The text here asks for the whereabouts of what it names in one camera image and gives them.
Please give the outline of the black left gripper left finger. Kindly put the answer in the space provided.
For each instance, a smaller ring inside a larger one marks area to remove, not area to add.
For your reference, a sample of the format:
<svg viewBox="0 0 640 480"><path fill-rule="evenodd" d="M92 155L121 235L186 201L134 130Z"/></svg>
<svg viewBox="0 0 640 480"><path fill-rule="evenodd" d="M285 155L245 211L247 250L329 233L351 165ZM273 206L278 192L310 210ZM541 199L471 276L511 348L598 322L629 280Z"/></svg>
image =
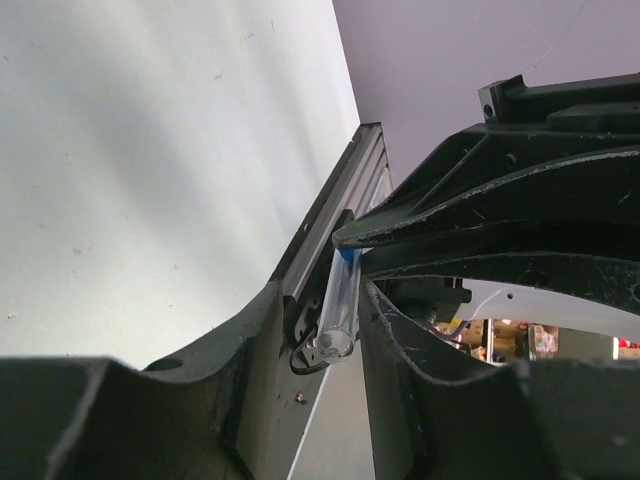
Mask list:
<svg viewBox="0 0 640 480"><path fill-rule="evenodd" d="M107 357L1 363L5 479L284 479L305 410L268 283L238 314L137 370Z"/></svg>

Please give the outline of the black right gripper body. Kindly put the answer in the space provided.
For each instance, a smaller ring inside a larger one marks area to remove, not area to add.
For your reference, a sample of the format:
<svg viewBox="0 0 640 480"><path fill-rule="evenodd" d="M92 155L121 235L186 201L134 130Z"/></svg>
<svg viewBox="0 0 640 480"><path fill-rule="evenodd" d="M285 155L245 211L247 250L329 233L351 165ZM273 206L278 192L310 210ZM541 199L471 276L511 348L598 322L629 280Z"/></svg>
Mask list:
<svg viewBox="0 0 640 480"><path fill-rule="evenodd" d="M441 143L380 206L414 212L549 161L639 151L639 76L530 87L522 76L480 90L485 120Z"/></svg>

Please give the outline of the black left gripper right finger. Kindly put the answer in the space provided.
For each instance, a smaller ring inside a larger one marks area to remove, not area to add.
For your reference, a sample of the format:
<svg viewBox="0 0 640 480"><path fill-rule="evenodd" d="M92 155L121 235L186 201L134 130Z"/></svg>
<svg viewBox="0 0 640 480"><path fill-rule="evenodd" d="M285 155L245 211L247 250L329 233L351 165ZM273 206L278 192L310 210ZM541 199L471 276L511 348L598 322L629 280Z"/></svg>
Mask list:
<svg viewBox="0 0 640 480"><path fill-rule="evenodd" d="M379 479L635 479L635 361L477 360L374 284L360 331Z"/></svg>

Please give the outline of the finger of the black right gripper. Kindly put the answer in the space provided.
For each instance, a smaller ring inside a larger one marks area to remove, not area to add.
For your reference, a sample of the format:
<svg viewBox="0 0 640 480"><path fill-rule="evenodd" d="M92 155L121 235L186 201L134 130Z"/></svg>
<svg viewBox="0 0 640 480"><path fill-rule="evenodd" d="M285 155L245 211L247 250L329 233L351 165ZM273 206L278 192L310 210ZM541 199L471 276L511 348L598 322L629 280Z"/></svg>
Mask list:
<svg viewBox="0 0 640 480"><path fill-rule="evenodd" d="M634 260L552 252L458 258L398 258L370 252L363 260L363 273L376 280L439 276L513 284L639 311L639 263Z"/></svg>
<svg viewBox="0 0 640 480"><path fill-rule="evenodd" d="M382 205L333 236L339 249L520 222L639 223L639 151L612 149L549 161L490 180L423 211Z"/></svg>

